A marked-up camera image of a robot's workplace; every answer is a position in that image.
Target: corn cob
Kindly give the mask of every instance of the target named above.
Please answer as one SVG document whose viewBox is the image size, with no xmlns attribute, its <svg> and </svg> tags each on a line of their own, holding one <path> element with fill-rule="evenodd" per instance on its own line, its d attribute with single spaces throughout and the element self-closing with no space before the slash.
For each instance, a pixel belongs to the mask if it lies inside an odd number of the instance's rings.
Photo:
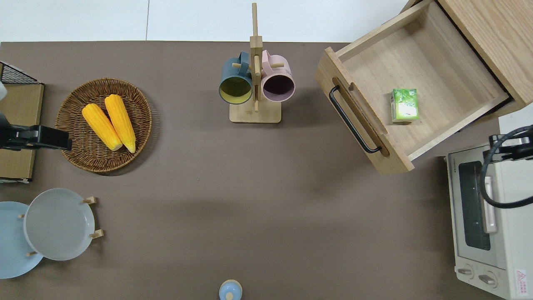
<svg viewBox="0 0 533 300">
<path fill-rule="evenodd" d="M 117 131 L 120 141 L 131 153 L 135 153 L 135 133 L 122 98 L 119 95 L 111 94 L 106 97 L 105 102 L 111 123 Z"/>
<path fill-rule="evenodd" d="M 122 147 L 122 142 L 120 142 L 115 129 L 98 105 L 94 103 L 87 104 L 82 109 L 82 115 L 96 135 L 111 151 L 116 151 Z"/>
</svg>

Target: black metal handle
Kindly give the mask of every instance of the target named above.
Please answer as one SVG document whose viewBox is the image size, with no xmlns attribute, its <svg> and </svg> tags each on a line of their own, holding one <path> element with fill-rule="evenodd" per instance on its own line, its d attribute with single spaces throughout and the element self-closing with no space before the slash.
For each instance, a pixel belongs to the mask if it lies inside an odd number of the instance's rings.
<svg viewBox="0 0 533 300">
<path fill-rule="evenodd" d="M 342 120 L 344 121 L 344 123 L 346 123 L 350 131 L 353 133 L 353 136 L 356 137 L 356 140 L 359 142 L 361 147 L 363 147 L 363 150 L 365 150 L 368 153 L 378 152 L 379 150 L 381 150 L 381 146 L 378 146 L 375 149 L 370 149 L 370 147 L 368 147 L 368 145 L 365 143 L 365 141 L 363 140 L 363 138 L 361 137 L 357 129 L 353 126 L 352 121 L 350 121 L 350 119 L 348 118 L 344 110 L 342 110 L 342 107 L 338 104 L 337 99 L 335 99 L 335 96 L 333 95 L 333 93 L 335 91 L 338 91 L 340 88 L 341 87 L 339 85 L 336 85 L 332 88 L 332 90 L 329 92 L 329 100 L 332 102 L 338 114 L 341 115 Z"/>
</svg>

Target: oven window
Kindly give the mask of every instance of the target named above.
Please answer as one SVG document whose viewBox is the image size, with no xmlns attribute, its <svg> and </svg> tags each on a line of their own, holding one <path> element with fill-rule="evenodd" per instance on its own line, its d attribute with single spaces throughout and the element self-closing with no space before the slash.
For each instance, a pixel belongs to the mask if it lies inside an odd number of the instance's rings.
<svg viewBox="0 0 533 300">
<path fill-rule="evenodd" d="M 481 194 L 478 190 L 478 177 L 481 162 L 467 162 L 459 165 L 461 202 L 466 244 L 482 250 L 490 250 L 490 236 L 483 231 Z"/>
</svg>

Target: green juice box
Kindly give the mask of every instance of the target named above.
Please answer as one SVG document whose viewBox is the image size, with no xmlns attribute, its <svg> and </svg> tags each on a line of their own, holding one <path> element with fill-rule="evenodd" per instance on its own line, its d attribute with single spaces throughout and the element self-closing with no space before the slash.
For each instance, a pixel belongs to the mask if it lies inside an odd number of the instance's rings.
<svg viewBox="0 0 533 300">
<path fill-rule="evenodd" d="M 418 120 L 416 89 L 393 89 L 391 93 L 392 122 Z"/>
</svg>

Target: oven knob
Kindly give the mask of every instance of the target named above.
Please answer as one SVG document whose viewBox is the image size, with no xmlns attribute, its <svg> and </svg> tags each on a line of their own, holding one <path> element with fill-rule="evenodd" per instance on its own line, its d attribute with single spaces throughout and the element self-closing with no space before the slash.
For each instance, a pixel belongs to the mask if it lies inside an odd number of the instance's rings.
<svg viewBox="0 0 533 300">
<path fill-rule="evenodd" d="M 465 275 L 472 275 L 472 270 L 469 269 L 457 269 L 457 272 Z"/>
<path fill-rule="evenodd" d="M 470 278 L 470 279 L 474 278 L 474 269 L 469 264 L 465 264 L 461 268 L 456 266 L 455 267 L 455 272 L 457 272 L 459 274 L 462 274 L 462 275 L 465 275 L 467 278 Z"/>
<path fill-rule="evenodd" d="M 478 278 L 479 280 L 483 281 L 484 283 L 490 285 L 491 287 L 495 288 L 498 284 L 498 282 L 496 281 L 496 276 L 494 276 L 494 273 L 492 272 L 488 272 L 489 275 L 479 275 Z"/>
</svg>

